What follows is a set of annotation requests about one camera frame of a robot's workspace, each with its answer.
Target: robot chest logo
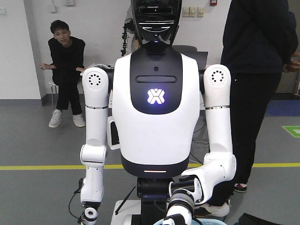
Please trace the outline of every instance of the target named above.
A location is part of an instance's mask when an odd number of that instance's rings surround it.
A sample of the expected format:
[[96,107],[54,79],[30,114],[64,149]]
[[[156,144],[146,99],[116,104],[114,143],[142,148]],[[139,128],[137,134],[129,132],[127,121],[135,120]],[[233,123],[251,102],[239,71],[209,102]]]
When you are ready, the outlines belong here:
[[148,91],[148,103],[153,105],[155,102],[158,104],[163,104],[165,102],[164,99],[165,91],[162,89],[154,88]]

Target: blue mat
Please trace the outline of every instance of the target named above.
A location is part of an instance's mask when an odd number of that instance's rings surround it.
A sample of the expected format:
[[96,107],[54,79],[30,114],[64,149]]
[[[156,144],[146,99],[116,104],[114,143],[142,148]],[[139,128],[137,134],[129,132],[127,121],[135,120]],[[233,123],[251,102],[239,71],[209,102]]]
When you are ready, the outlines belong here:
[[300,100],[272,100],[265,116],[300,116]]

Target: blue container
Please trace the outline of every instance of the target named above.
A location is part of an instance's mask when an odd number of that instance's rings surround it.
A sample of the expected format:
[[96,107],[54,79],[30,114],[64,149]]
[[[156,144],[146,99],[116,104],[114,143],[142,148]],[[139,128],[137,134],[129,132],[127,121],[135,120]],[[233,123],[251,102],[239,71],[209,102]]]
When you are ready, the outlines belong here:
[[217,219],[205,219],[205,218],[201,218],[199,220],[200,220],[200,222],[203,225],[227,225],[223,221],[220,221],[220,220],[217,220]]
[[[203,225],[227,225],[226,223],[217,220],[217,219],[206,219],[206,218],[201,218],[198,219]],[[154,225],[161,225],[163,222],[163,219],[157,221]],[[199,225],[196,221],[192,221],[192,225]]]

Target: white sneaker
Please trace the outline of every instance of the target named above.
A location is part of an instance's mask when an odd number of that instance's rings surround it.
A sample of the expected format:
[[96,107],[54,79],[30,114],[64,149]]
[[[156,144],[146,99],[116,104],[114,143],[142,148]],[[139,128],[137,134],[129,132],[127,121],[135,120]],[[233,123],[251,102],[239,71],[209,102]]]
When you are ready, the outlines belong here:
[[61,115],[62,115],[61,110],[58,110],[58,109],[54,110],[52,118],[49,122],[49,127],[51,127],[51,128],[58,127],[60,125],[60,122],[61,122]]
[[77,126],[79,128],[85,127],[85,121],[83,119],[82,114],[73,115],[73,122],[74,122],[75,126]]
[[229,203],[225,202],[222,206],[213,206],[205,203],[195,207],[194,213],[196,218],[205,216],[224,217],[229,213]]

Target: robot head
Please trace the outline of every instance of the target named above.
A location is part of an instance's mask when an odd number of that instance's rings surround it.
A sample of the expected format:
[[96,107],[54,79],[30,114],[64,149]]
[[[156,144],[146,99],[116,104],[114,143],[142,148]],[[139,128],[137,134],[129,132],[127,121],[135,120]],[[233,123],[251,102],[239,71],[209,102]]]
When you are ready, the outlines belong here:
[[180,18],[181,0],[131,0],[136,34],[141,45],[171,45]]

